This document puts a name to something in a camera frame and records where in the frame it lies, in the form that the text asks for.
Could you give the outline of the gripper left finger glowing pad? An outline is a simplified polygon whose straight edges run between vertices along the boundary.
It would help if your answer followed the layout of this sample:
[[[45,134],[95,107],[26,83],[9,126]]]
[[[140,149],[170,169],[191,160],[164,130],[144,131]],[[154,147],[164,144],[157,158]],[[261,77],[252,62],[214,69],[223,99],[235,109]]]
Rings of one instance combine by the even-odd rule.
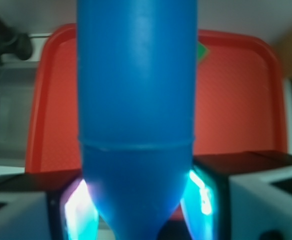
[[[0,240],[95,240],[98,225],[80,170],[0,175]]]

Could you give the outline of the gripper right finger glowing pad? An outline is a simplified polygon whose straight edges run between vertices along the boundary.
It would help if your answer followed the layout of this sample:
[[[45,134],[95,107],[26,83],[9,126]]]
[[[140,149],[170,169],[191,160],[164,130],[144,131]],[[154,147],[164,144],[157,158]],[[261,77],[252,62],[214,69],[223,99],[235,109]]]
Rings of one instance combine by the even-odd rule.
[[[292,155],[195,155],[180,204],[193,240],[292,240]]]

